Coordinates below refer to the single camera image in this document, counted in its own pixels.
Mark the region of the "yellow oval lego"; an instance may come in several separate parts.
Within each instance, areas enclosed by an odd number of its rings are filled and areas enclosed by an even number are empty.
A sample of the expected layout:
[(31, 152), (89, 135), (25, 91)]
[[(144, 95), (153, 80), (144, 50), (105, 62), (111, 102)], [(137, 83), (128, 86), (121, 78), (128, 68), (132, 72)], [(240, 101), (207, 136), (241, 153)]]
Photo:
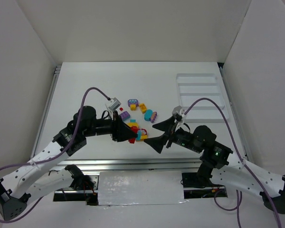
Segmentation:
[(129, 122), (129, 123), (127, 123), (127, 125), (130, 127), (130, 128), (132, 128), (132, 127), (135, 127), (135, 128), (139, 128), (139, 125), (138, 125), (138, 123), (137, 122)]

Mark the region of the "red arch lego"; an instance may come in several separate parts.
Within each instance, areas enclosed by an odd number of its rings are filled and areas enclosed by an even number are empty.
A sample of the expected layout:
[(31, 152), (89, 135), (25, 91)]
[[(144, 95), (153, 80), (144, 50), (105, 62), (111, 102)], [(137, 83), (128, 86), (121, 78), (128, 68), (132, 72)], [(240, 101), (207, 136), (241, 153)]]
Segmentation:
[(136, 137), (137, 137), (137, 135), (138, 135), (138, 130), (139, 130), (139, 128), (136, 127), (136, 126), (132, 126), (132, 127), (131, 127), (131, 137), (132, 137), (132, 138), (136, 138)]

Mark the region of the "purple fan lego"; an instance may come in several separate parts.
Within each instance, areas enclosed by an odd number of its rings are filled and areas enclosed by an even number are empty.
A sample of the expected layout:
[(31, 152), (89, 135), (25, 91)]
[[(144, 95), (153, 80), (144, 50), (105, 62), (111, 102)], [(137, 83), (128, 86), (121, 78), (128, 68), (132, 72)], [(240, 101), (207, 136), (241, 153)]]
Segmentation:
[(150, 117), (150, 122), (151, 122), (151, 123), (154, 123), (155, 120), (156, 120), (156, 118), (157, 118), (157, 112), (153, 112), (152, 115), (151, 115), (151, 117)]

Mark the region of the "teal square lego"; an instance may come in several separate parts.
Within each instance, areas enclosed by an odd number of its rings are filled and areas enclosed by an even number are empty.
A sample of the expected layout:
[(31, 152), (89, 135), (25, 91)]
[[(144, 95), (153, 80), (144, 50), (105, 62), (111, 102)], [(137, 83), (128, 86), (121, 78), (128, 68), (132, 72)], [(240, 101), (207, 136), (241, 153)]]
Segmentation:
[(142, 136), (142, 132), (141, 132), (141, 130), (139, 130), (139, 131), (137, 132), (136, 141), (140, 141), (140, 140), (141, 140), (141, 136)]

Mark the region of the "teal oval lego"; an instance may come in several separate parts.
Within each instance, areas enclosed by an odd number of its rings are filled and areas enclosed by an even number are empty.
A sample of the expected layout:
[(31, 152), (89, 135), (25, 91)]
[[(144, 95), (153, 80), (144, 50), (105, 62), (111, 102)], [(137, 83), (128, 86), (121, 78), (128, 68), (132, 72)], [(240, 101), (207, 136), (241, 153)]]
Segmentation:
[(152, 114), (153, 114), (153, 110), (151, 109), (146, 110), (146, 112), (144, 113), (144, 120), (150, 121)]

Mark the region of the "yellow curved lego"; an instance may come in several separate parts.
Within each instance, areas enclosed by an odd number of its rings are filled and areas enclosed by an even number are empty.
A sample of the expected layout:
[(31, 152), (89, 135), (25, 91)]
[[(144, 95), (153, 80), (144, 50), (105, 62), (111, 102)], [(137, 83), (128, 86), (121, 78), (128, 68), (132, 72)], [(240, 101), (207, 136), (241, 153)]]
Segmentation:
[(148, 110), (144, 103), (139, 104), (139, 108), (143, 114)]

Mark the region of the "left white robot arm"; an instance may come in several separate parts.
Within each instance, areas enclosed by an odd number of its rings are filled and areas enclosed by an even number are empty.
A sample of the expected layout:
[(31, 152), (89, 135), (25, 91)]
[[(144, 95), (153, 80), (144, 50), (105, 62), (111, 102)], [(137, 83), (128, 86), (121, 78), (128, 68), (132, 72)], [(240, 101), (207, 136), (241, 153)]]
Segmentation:
[(38, 198), (63, 188), (93, 190), (94, 183), (74, 164), (52, 171), (57, 164), (86, 146), (87, 137), (109, 134), (113, 141), (137, 137), (117, 111), (109, 119), (97, 119), (96, 110), (84, 106), (48, 146), (17, 169), (0, 178), (0, 214), (3, 223), (16, 220)]

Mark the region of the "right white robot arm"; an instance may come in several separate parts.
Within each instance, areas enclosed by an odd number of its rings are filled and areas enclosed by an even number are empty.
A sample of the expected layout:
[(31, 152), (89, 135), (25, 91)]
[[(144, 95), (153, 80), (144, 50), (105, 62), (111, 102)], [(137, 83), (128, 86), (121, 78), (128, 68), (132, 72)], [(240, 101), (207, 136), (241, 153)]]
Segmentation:
[(266, 208), (285, 214), (285, 175), (267, 171), (243, 158), (216, 141), (216, 135), (205, 125), (190, 133), (177, 127), (171, 118), (153, 125), (163, 135), (148, 138), (144, 142), (157, 153), (173, 143), (201, 154), (202, 164), (197, 172), (205, 185), (223, 185), (248, 193), (263, 201)]

